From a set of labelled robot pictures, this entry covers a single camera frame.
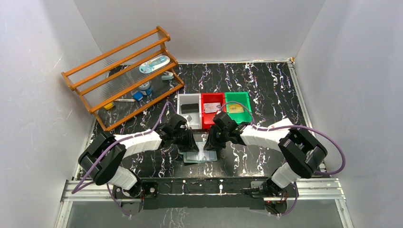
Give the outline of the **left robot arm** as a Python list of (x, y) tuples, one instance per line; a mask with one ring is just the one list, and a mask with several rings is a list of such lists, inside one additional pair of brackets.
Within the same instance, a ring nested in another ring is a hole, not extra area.
[(103, 132), (82, 152), (78, 163), (96, 185), (112, 184), (135, 195), (141, 191), (142, 181), (134, 172), (123, 168), (121, 161), (172, 144), (183, 152), (197, 151), (190, 120), (189, 115), (175, 114), (167, 122), (141, 133)]

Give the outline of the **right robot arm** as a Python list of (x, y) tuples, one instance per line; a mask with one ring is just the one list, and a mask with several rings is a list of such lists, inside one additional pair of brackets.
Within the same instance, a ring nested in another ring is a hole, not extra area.
[(284, 120), (272, 128), (258, 128), (249, 122), (236, 123), (227, 113), (213, 118), (205, 150), (225, 148), (227, 142), (255, 145), (280, 151), (286, 162), (262, 185), (268, 190), (282, 190), (300, 178), (309, 179), (327, 156), (327, 149), (304, 126)]

